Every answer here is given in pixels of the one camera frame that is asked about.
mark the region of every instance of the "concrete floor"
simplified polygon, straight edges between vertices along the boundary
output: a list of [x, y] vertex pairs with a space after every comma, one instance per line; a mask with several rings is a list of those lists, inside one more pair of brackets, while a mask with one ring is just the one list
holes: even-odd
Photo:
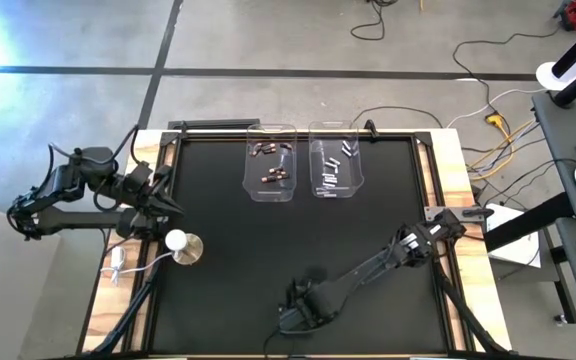
[[[348, 30], [373, 21], [363, 0], [186, 0], [166, 67], [342, 69], [462, 72], [452, 61], [464, 40], [504, 40], [514, 32], [546, 34], [558, 0], [412, 0], [386, 8], [381, 42], [352, 38]], [[0, 0], [0, 65], [34, 67], [153, 67], [173, 0]], [[516, 39], [507, 46], [474, 45], [459, 59], [474, 72], [533, 73], [576, 39]], [[37, 184], [47, 166], [46, 143], [65, 148], [119, 142], [137, 122], [150, 76], [0, 74], [0, 211]], [[534, 82], [490, 82], [491, 94]], [[206, 78], [164, 76], [148, 128], [182, 119], [259, 118], [306, 126], [314, 120], [352, 119], [379, 105], [422, 108], [443, 124], [485, 103], [481, 84], [449, 80]], [[512, 128], [531, 119], [530, 96], [496, 103]], [[378, 126], [434, 127], [426, 116], [382, 110]], [[473, 117], [457, 122], [463, 146], [490, 147], [499, 134]], [[542, 137], [536, 130], [523, 141]], [[545, 143], [522, 151], [491, 181], [505, 187], [550, 159]], [[473, 161], [477, 154], [465, 154]], [[120, 162], [125, 160], [122, 154]], [[561, 191], [554, 170], [517, 199], [539, 204]], [[487, 191], [483, 199], [493, 193]], [[78, 209], [91, 208], [81, 201]], [[75, 350], [101, 251], [98, 232], [62, 232], [21, 358]], [[567, 280], [574, 280], [567, 271]], [[20, 286], [20, 284], [0, 284]], [[513, 348], [527, 355], [576, 359], [576, 325], [556, 327], [560, 312], [551, 284], [498, 284]], [[572, 289], [576, 301], [576, 290]]]

